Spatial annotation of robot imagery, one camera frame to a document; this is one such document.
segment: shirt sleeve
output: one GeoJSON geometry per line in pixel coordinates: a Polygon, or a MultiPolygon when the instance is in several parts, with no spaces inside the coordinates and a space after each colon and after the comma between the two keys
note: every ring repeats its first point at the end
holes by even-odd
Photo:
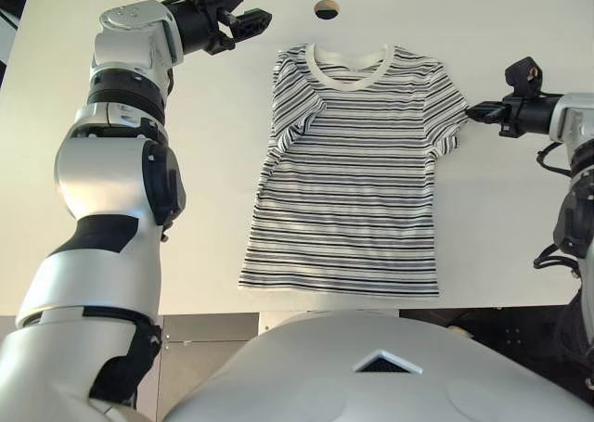
{"type": "Polygon", "coordinates": [[[458,131],[467,120],[468,107],[464,96],[456,89],[441,64],[430,73],[429,88],[423,106],[423,126],[436,158],[458,146],[458,131]]]}

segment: white table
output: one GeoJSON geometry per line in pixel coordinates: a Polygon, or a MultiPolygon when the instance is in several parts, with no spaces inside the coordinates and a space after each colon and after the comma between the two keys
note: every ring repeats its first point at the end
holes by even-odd
{"type": "MultiPolygon", "coordinates": [[[[140,0],[29,0],[0,93],[4,237],[0,314],[14,314],[39,262],[74,221],[53,184],[53,159],[87,95],[99,14],[140,0]]],[[[535,271],[567,180],[535,163],[545,136],[503,139],[469,122],[461,148],[439,161],[435,221],[439,300],[248,291],[237,278],[264,160],[271,70],[278,49],[319,43],[368,52],[383,43],[441,59],[469,102],[509,92],[503,70],[533,56],[550,92],[593,89],[592,0],[246,0],[274,14],[265,35],[175,70],[167,109],[187,209],[162,249],[161,313],[280,312],[333,308],[513,306],[565,303],[566,269],[535,271]]],[[[565,163],[562,150],[553,161],[565,163]]]]}

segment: black stripe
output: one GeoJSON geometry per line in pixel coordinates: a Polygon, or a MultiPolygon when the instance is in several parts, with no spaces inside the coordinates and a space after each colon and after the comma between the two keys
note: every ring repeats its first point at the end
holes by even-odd
{"type": "MultiPolygon", "coordinates": [[[[335,159],[337,157],[337,155],[332,155],[331,153],[306,153],[303,151],[299,152],[300,156],[310,156],[310,157],[321,157],[321,158],[329,158],[329,159],[335,159]]],[[[418,160],[418,161],[425,161],[425,157],[423,156],[396,156],[396,155],[392,155],[392,156],[382,156],[382,155],[347,155],[347,156],[342,156],[342,158],[353,158],[353,159],[363,159],[363,160],[369,160],[369,159],[375,159],[375,160],[418,160]]]]}
{"type": "MultiPolygon", "coordinates": [[[[262,243],[272,243],[272,244],[285,244],[284,242],[279,242],[277,239],[274,238],[260,238],[255,236],[250,236],[251,241],[258,241],[262,243]]],[[[395,246],[379,246],[379,245],[365,245],[365,244],[355,244],[355,243],[329,243],[328,241],[305,241],[302,239],[294,239],[291,240],[291,244],[298,244],[302,246],[319,246],[321,248],[330,247],[330,248],[356,248],[356,249],[378,249],[378,250],[395,250],[401,249],[405,250],[403,247],[395,247],[395,246]]],[[[410,248],[411,251],[413,250],[433,250],[432,246],[413,246],[410,248]]]]}
{"type": "Polygon", "coordinates": [[[398,116],[397,118],[395,117],[382,117],[382,116],[369,116],[369,114],[362,114],[361,116],[340,116],[337,115],[337,113],[340,113],[339,111],[335,110],[335,109],[326,109],[326,111],[322,114],[320,114],[320,116],[322,116],[324,119],[328,119],[328,120],[333,120],[336,121],[338,123],[340,123],[340,121],[345,121],[345,123],[342,125],[344,128],[350,128],[351,125],[349,125],[349,123],[352,123],[353,125],[356,125],[358,122],[363,122],[366,123],[368,125],[368,127],[372,127],[374,125],[379,125],[382,126],[385,122],[389,122],[391,123],[392,129],[396,129],[395,127],[397,126],[402,126],[402,123],[415,123],[415,122],[420,122],[421,118],[414,118],[414,117],[405,117],[405,116],[398,116]]]}
{"type": "Polygon", "coordinates": [[[322,177],[338,177],[338,178],[371,178],[371,179],[420,179],[425,180],[426,176],[416,176],[416,175],[409,175],[409,174],[397,174],[397,175],[388,175],[388,174],[366,174],[366,173],[315,173],[315,172],[301,172],[299,170],[293,169],[276,169],[275,174],[277,173],[285,173],[285,174],[298,174],[302,176],[322,176],[322,177]]]}
{"type": "Polygon", "coordinates": [[[280,99],[277,99],[276,101],[278,103],[278,107],[275,109],[275,119],[277,121],[282,121],[285,117],[287,117],[291,114],[294,115],[295,114],[294,109],[286,109],[285,112],[281,113],[281,114],[278,114],[278,111],[282,111],[282,107],[284,107],[285,105],[288,105],[290,103],[302,104],[303,102],[305,102],[305,100],[312,99],[313,97],[311,94],[307,94],[307,95],[303,94],[309,90],[311,90],[311,88],[307,85],[304,85],[299,89],[299,91],[292,94],[290,97],[287,97],[286,99],[283,99],[282,101],[280,101],[280,99]]]}
{"type": "Polygon", "coordinates": [[[289,157],[289,153],[287,153],[287,158],[285,158],[282,162],[288,162],[288,163],[293,163],[293,164],[302,164],[302,165],[315,165],[315,166],[320,166],[320,164],[324,164],[324,165],[328,165],[330,167],[359,167],[359,168],[365,168],[365,167],[375,167],[375,168],[383,168],[383,169],[399,169],[399,168],[414,168],[414,166],[412,165],[404,165],[404,164],[398,164],[398,165],[386,165],[386,164],[363,164],[363,163],[350,163],[350,162],[326,162],[326,161],[311,161],[311,160],[296,160],[295,158],[290,158],[289,157]]]}
{"type": "Polygon", "coordinates": [[[324,233],[319,233],[319,232],[314,232],[314,231],[306,231],[306,232],[297,232],[294,230],[285,230],[285,229],[271,229],[268,227],[260,227],[258,225],[254,225],[252,227],[252,230],[256,231],[256,232],[270,232],[270,233],[276,233],[276,234],[291,234],[291,235],[299,235],[302,237],[313,237],[313,236],[320,236],[320,237],[344,237],[344,238],[362,238],[362,239],[378,239],[378,240],[388,240],[388,241],[397,241],[397,240],[401,240],[404,239],[406,241],[409,240],[419,240],[419,241],[424,241],[424,240],[433,240],[434,236],[400,236],[400,237],[387,237],[387,236],[381,236],[378,237],[376,235],[366,235],[366,234],[357,234],[357,235],[353,235],[353,234],[343,234],[340,232],[324,232],[324,233]]]}
{"type": "Polygon", "coordinates": [[[273,187],[267,187],[266,188],[266,192],[274,192],[274,193],[281,193],[281,194],[293,194],[293,195],[299,195],[299,196],[304,196],[304,197],[315,197],[315,196],[321,196],[321,197],[339,197],[339,198],[384,198],[384,199],[410,199],[410,200],[415,200],[415,199],[433,199],[433,194],[428,193],[426,195],[419,195],[419,196],[404,196],[404,195],[380,195],[380,194],[365,194],[365,193],[354,193],[354,194],[350,194],[350,193],[338,193],[338,192],[290,192],[287,191],[286,189],[280,190],[280,189],[276,189],[273,187]]]}
{"type": "MultiPolygon", "coordinates": [[[[264,216],[259,216],[259,220],[266,221],[268,223],[287,223],[287,224],[296,224],[294,220],[281,220],[279,218],[267,218],[264,216]]],[[[313,220],[301,220],[298,224],[315,224],[315,225],[329,225],[329,226],[336,226],[337,223],[333,221],[313,221],[313,220]]],[[[388,229],[388,230],[410,230],[410,229],[433,229],[432,224],[413,224],[413,225],[377,225],[377,224],[341,224],[341,227],[363,227],[363,228],[373,228],[373,229],[388,229]]]]}
{"type": "Polygon", "coordinates": [[[451,110],[452,106],[447,104],[447,101],[453,99],[456,96],[456,93],[450,93],[448,96],[445,96],[437,102],[432,103],[429,108],[425,109],[425,121],[430,121],[431,119],[438,117],[443,112],[451,110]]]}
{"type": "MultiPolygon", "coordinates": [[[[387,126],[381,126],[381,125],[353,125],[353,124],[348,124],[348,125],[344,125],[344,124],[336,124],[336,120],[333,120],[332,123],[324,123],[322,121],[316,121],[316,124],[314,124],[314,126],[312,127],[313,130],[315,130],[317,127],[321,128],[321,129],[333,129],[333,128],[337,128],[340,130],[344,130],[344,131],[353,131],[353,130],[365,130],[367,132],[371,132],[371,131],[385,131],[385,130],[390,130],[390,131],[396,131],[396,132],[402,132],[402,129],[397,128],[397,125],[393,124],[393,125],[387,125],[387,126]]],[[[424,128],[422,127],[408,127],[407,126],[407,130],[409,131],[423,131],[424,128]]],[[[418,139],[417,137],[402,137],[402,139],[418,139]]]]}
{"type": "Polygon", "coordinates": [[[374,97],[372,99],[365,99],[361,98],[360,96],[353,97],[353,99],[344,99],[344,98],[328,98],[324,97],[324,100],[332,101],[332,105],[330,109],[338,109],[340,107],[340,111],[370,111],[371,113],[375,112],[382,112],[385,113],[386,111],[390,111],[391,113],[403,113],[403,112],[423,112],[423,102],[411,102],[410,98],[398,100],[394,98],[386,98],[386,99],[379,99],[374,97]],[[355,107],[355,104],[363,104],[365,108],[355,107]]]}
{"type": "MultiPolygon", "coordinates": [[[[282,204],[309,204],[309,205],[320,205],[320,206],[344,206],[344,207],[364,207],[364,208],[383,208],[383,209],[398,209],[401,208],[402,206],[399,204],[385,204],[385,203],[381,203],[381,204],[368,204],[367,202],[336,202],[336,201],[307,201],[304,199],[288,199],[288,198],[280,198],[280,197],[269,197],[268,195],[265,194],[265,192],[260,195],[260,199],[262,200],[268,200],[268,201],[274,201],[274,202],[279,202],[282,204]]],[[[431,203],[427,204],[426,206],[424,206],[425,208],[427,207],[431,207],[431,203]]],[[[406,219],[408,217],[408,215],[402,215],[403,219],[406,219]]]]}
{"type": "Polygon", "coordinates": [[[329,183],[329,182],[316,182],[316,181],[310,181],[310,180],[298,179],[298,178],[291,180],[291,178],[282,177],[282,176],[279,176],[277,179],[271,179],[268,182],[276,183],[278,181],[282,181],[282,183],[289,183],[289,184],[296,184],[296,185],[339,185],[341,187],[347,187],[349,185],[359,185],[359,186],[364,185],[367,187],[382,187],[382,188],[411,187],[411,186],[414,186],[416,188],[423,188],[423,187],[427,187],[429,185],[433,185],[433,182],[425,182],[423,184],[410,183],[407,185],[401,185],[401,184],[396,184],[396,183],[391,183],[389,185],[379,185],[379,184],[372,184],[372,183],[355,183],[355,182],[349,182],[348,184],[346,184],[346,183],[329,183]]]}
{"type": "Polygon", "coordinates": [[[423,267],[414,267],[414,266],[408,266],[405,269],[396,269],[394,267],[372,267],[372,266],[344,266],[341,264],[327,264],[327,263],[319,263],[319,262],[301,262],[298,260],[289,260],[289,261],[285,261],[285,260],[268,260],[268,259],[263,259],[260,260],[256,257],[251,257],[249,255],[246,255],[245,257],[245,261],[247,264],[286,264],[288,266],[304,266],[304,267],[323,267],[323,268],[330,268],[330,269],[343,269],[343,270],[347,270],[347,271],[362,271],[362,272],[367,272],[367,271],[377,271],[377,272],[384,272],[384,273],[389,273],[392,275],[396,275],[396,273],[402,273],[402,274],[410,274],[410,273],[423,273],[423,274],[433,274],[435,272],[435,269],[432,267],[427,267],[427,266],[423,266],[423,267]]]}
{"type": "MultiPolygon", "coordinates": [[[[249,275],[259,275],[260,273],[258,271],[251,271],[249,269],[242,269],[241,272],[244,272],[246,274],[249,275]]],[[[267,272],[266,275],[270,275],[270,276],[297,276],[297,277],[301,277],[303,279],[306,280],[318,280],[318,279],[323,279],[323,280],[338,280],[338,281],[350,281],[350,282],[361,282],[361,283],[393,283],[393,284],[399,284],[402,283],[403,285],[427,285],[427,284],[435,284],[435,279],[415,279],[415,280],[409,280],[406,278],[401,278],[401,279],[397,279],[397,280],[393,280],[391,278],[362,278],[362,277],[351,277],[351,276],[335,276],[335,275],[305,275],[305,274],[297,274],[297,273],[279,273],[279,272],[267,272]]]]}
{"type": "MultiPolygon", "coordinates": [[[[427,205],[413,205],[413,206],[400,206],[403,209],[420,209],[419,212],[420,214],[407,214],[407,215],[403,215],[402,219],[403,220],[418,220],[420,218],[424,218],[425,220],[431,220],[432,219],[432,215],[430,213],[427,213],[427,209],[430,208],[431,204],[427,204],[427,205]]],[[[254,209],[257,211],[262,211],[262,212],[272,212],[272,213],[295,213],[297,215],[307,215],[307,216],[328,216],[328,217],[343,217],[343,218],[364,218],[364,219],[376,219],[376,218],[380,218],[383,220],[397,220],[397,218],[394,217],[394,215],[374,215],[374,214],[363,214],[363,212],[361,212],[361,214],[358,215],[353,215],[352,213],[340,213],[337,211],[298,211],[295,209],[288,209],[288,208],[283,208],[283,209],[275,209],[272,207],[267,207],[267,206],[261,206],[261,205],[255,205],[254,209]]]]}
{"type": "Polygon", "coordinates": [[[242,286],[262,286],[266,288],[270,287],[281,287],[281,288],[298,288],[298,289],[312,289],[312,290],[325,290],[325,291],[334,291],[334,292],[354,292],[355,294],[366,294],[366,295],[380,295],[380,296],[434,296],[438,297],[439,292],[437,291],[430,291],[422,289],[420,291],[410,291],[410,290],[401,290],[397,289],[395,291],[391,290],[375,290],[375,289],[367,289],[367,288],[336,288],[330,286],[315,286],[315,285],[305,285],[303,283],[297,282],[257,282],[257,281],[250,281],[246,279],[240,279],[239,284],[242,286]]]}
{"type": "Polygon", "coordinates": [[[324,134],[320,134],[320,133],[316,133],[316,132],[320,132],[320,131],[327,131],[326,130],[326,125],[324,126],[313,126],[312,128],[310,128],[309,133],[307,134],[307,137],[312,137],[312,138],[328,138],[328,139],[334,139],[334,140],[341,140],[341,139],[345,139],[345,140],[351,140],[351,141],[382,141],[382,140],[388,140],[388,141],[396,141],[398,143],[406,143],[409,144],[411,146],[414,146],[415,149],[418,148],[423,148],[426,146],[419,146],[419,138],[415,137],[414,139],[406,139],[404,137],[401,136],[394,136],[394,137],[390,137],[387,136],[386,133],[382,133],[382,134],[334,134],[334,133],[324,133],[324,134]]]}
{"type": "Polygon", "coordinates": [[[373,262],[431,262],[433,257],[418,257],[418,258],[391,258],[391,259],[383,259],[380,257],[363,257],[363,256],[351,256],[345,253],[311,253],[311,252],[300,252],[298,250],[278,250],[278,249],[254,249],[248,248],[249,253],[264,253],[270,255],[289,255],[289,256],[296,256],[296,257],[316,257],[316,258],[326,258],[326,259],[341,259],[341,260],[370,260],[373,262]]]}
{"type": "MultiPolygon", "coordinates": [[[[295,143],[295,146],[297,147],[310,147],[312,144],[311,142],[308,142],[309,140],[300,140],[298,142],[295,143]]],[[[324,140],[324,139],[318,139],[315,143],[314,146],[315,147],[336,147],[336,148],[371,148],[374,150],[379,150],[380,148],[389,148],[392,150],[396,150],[396,149],[407,149],[407,148],[414,148],[414,149],[425,149],[425,150],[429,150],[431,148],[431,146],[423,146],[423,147],[402,147],[402,146],[398,146],[397,144],[373,144],[373,145],[363,145],[363,144],[344,144],[344,143],[332,143],[331,139],[328,140],[324,140]]]]}

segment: striped t-shirt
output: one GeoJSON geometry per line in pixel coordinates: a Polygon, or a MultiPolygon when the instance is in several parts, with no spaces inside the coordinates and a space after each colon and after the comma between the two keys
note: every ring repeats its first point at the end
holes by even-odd
{"type": "Polygon", "coordinates": [[[439,295],[435,162],[467,104],[435,59],[384,49],[362,70],[279,53],[240,286],[439,295]]]}

